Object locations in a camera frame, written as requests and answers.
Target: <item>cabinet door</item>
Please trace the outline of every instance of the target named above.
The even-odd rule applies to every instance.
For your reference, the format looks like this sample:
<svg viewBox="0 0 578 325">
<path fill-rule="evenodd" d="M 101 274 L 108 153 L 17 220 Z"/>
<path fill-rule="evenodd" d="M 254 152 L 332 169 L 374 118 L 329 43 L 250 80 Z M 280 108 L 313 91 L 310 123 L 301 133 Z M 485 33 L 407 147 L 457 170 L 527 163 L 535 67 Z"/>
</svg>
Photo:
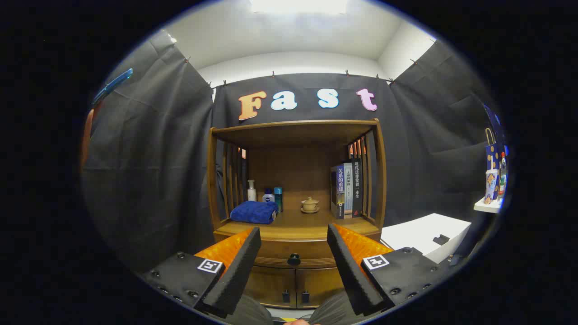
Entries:
<svg viewBox="0 0 578 325">
<path fill-rule="evenodd" d="M 297 308 L 317 308 L 331 296 L 343 291 L 337 268 L 297 270 Z M 309 293 L 309 301 L 303 293 Z"/>
<path fill-rule="evenodd" d="M 296 308 L 295 270 L 254 266 L 243 293 L 262 305 Z"/>
</svg>

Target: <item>white ceiling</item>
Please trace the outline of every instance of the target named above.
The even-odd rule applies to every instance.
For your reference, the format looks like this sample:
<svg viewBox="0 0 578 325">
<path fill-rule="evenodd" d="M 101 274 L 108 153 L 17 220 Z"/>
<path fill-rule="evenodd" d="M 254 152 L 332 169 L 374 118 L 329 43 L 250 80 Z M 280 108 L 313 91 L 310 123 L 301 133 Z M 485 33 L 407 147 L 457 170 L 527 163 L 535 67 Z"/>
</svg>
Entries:
<svg viewBox="0 0 578 325">
<path fill-rule="evenodd" d="M 165 29 L 199 70 L 235 58 L 287 51 L 377 60 L 401 22 L 364 0 L 349 0 L 347 13 L 339 15 L 253 13 L 250 0 L 223 0 L 195 8 Z"/>
</svg>

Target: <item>person's leg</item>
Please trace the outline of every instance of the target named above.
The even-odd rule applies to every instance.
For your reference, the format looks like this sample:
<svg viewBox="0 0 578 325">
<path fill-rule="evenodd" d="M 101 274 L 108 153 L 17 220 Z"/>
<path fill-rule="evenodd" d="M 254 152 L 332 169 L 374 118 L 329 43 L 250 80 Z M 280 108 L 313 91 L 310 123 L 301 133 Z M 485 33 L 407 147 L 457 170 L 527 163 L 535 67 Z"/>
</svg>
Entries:
<svg viewBox="0 0 578 325">
<path fill-rule="evenodd" d="M 241 296 L 233 315 L 227 315 L 225 318 L 210 315 L 232 325 L 273 324 L 271 313 L 255 299 L 246 295 Z"/>
<path fill-rule="evenodd" d="M 309 319 L 309 324 L 352 325 L 362 320 L 372 318 L 379 313 L 380 312 L 375 312 L 368 316 L 364 316 L 363 314 L 356 315 L 353 312 L 351 303 L 349 303 L 347 293 L 343 291 L 327 299 L 315 309 Z"/>
</svg>

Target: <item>folded towel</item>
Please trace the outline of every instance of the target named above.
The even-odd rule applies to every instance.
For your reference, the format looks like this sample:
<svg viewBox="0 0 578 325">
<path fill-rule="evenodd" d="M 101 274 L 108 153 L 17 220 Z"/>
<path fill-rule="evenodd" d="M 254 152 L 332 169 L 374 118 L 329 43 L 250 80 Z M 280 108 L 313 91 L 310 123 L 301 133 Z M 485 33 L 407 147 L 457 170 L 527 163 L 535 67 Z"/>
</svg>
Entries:
<svg viewBox="0 0 578 325">
<path fill-rule="evenodd" d="M 273 222 L 273 212 L 277 211 L 275 202 L 246 201 L 231 211 L 231 220 L 270 224 Z"/>
</svg>

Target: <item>bag handle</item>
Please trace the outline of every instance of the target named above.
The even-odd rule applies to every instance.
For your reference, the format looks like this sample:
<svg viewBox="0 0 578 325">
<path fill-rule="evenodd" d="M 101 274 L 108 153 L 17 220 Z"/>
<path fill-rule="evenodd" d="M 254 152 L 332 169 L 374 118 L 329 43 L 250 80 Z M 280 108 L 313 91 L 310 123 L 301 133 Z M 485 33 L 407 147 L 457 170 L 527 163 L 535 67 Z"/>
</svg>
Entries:
<svg viewBox="0 0 578 325">
<path fill-rule="evenodd" d="M 486 140 L 488 140 L 489 146 L 496 143 L 496 139 L 494 138 L 494 134 L 492 133 L 492 130 L 490 130 L 490 128 L 486 128 Z"/>
</svg>

